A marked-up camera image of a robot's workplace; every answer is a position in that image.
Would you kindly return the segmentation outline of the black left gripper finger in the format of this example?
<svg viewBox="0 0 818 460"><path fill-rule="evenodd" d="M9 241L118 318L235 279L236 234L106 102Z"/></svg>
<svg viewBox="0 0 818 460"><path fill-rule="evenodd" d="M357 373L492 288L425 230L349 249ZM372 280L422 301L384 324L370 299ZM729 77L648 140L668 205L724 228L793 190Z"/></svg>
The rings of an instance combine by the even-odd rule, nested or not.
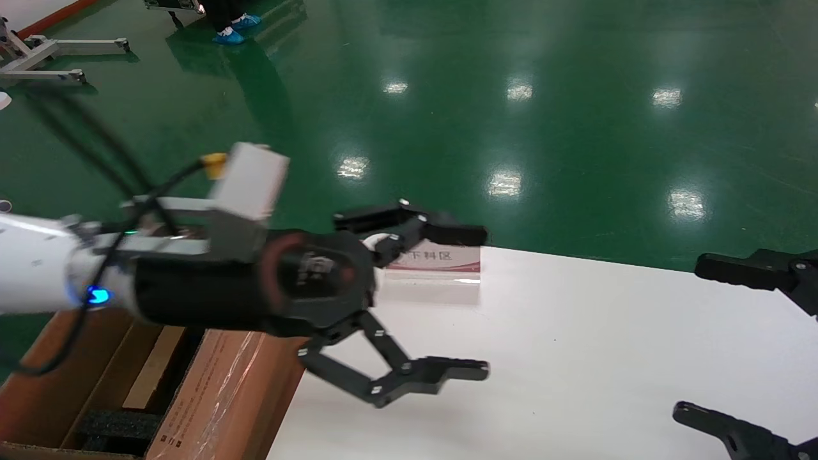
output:
<svg viewBox="0 0 818 460"><path fill-rule="evenodd" d="M479 269L488 243L487 228L406 200L335 213L334 227L370 238L366 246L378 268Z"/></svg>
<svg viewBox="0 0 818 460"><path fill-rule="evenodd" d="M356 332L362 332L389 366L381 378L371 379L335 358L322 353ZM423 357L411 359L387 329L368 311L359 312L338 325L316 332L298 352L298 361L313 376L376 408L383 408L410 394L438 395L449 380L483 381L490 364L474 359Z"/></svg>

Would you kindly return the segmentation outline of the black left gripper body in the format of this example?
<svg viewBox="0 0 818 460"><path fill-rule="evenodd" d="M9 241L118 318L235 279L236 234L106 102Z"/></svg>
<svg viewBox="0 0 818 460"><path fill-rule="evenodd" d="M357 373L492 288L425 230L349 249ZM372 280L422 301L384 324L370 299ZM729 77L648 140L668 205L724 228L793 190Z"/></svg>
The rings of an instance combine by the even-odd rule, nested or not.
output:
<svg viewBox="0 0 818 460"><path fill-rule="evenodd" d="M162 325L310 337L369 308L375 286L353 234L272 231L249 261L135 260L134 310Z"/></svg>

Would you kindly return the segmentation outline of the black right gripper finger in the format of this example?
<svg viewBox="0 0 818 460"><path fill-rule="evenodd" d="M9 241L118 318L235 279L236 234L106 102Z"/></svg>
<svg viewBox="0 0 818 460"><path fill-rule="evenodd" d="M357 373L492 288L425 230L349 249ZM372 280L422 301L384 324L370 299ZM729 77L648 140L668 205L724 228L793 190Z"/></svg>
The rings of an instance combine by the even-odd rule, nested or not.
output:
<svg viewBox="0 0 818 460"><path fill-rule="evenodd" d="M721 441L731 459L816 459L817 439L793 445L768 429L731 417L721 411L679 401L672 412L675 422Z"/></svg>
<svg viewBox="0 0 818 460"><path fill-rule="evenodd" d="M817 250L799 254L759 249L747 258L706 253L696 277L753 290L782 292L810 317L817 315Z"/></svg>

